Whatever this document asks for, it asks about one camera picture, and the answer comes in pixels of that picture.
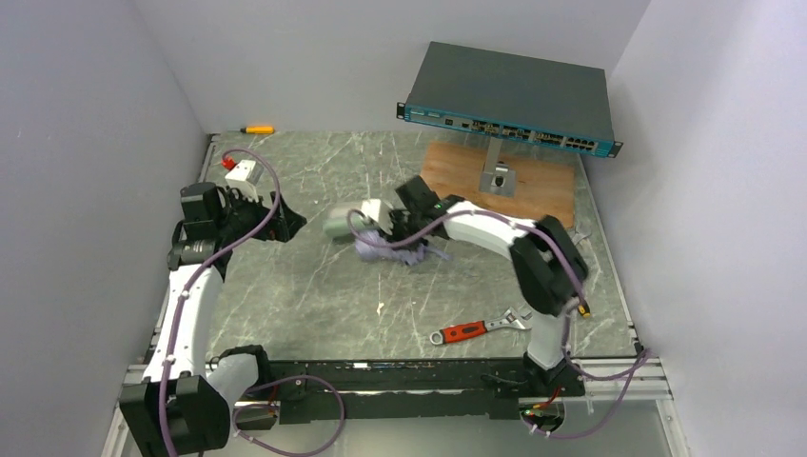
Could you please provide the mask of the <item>lilac folding umbrella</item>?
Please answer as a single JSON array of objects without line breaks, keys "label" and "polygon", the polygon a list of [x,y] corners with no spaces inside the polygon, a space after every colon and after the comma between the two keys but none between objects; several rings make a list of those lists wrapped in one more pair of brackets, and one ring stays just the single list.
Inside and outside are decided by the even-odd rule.
[{"label": "lilac folding umbrella", "polygon": [[422,263],[429,255],[443,260],[451,259],[446,252],[434,248],[427,241],[416,242],[408,248],[391,248],[389,245],[384,233],[378,229],[362,230],[360,236],[354,239],[356,252],[366,262],[388,260],[413,267]]}]

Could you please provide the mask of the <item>mint green umbrella sleeve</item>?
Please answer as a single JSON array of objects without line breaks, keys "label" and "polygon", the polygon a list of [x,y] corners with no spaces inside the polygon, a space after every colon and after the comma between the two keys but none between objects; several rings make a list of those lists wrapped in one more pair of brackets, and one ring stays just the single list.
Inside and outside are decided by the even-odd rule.
[{"label": "mint green umbrella sleeve", "polygon": [[358,202],[344,203],[332,206],[325,217],[323,222],[323,233],[331,239],[344,238],[351,234],[351,230],[347,221],[350,220],[353,227],[357,231],[364,229],[372,229],[373,225],[368,224],[363,216],[352,215],[348,213],[352,210],[360,210],[361,205]]}]

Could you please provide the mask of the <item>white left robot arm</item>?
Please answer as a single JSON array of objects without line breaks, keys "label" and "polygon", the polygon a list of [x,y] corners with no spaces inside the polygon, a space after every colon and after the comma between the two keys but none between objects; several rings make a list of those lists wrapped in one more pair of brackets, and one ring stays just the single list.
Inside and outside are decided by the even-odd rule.
[{"label": "white left robot arm", "polygon": [[119,408],[144,456],[197,454],[225,446],[235,404],[273,377],[260,345],[230,348],[207,367],[207,339],[237,241],[288,242],[307,221],[277,192],[249,201],[236,188],[202,182],[180,191],[171,238],[165,326],[142,379]]}]

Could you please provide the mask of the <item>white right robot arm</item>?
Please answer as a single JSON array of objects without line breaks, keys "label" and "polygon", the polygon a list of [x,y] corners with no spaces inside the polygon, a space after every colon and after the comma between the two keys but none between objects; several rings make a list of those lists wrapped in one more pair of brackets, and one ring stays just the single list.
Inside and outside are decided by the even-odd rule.
[{"label": "white right robot arm", "polygon": [[441,198],[417,175],[395,192],[392,239],[421,241],[427,235],[464,242],[510,261],[524,302],[533,311],[526,366],[550,380],[566,368],[572,306],[590,312],[583,283],[589,267],[560,220],[509,217],[458,195]]}]

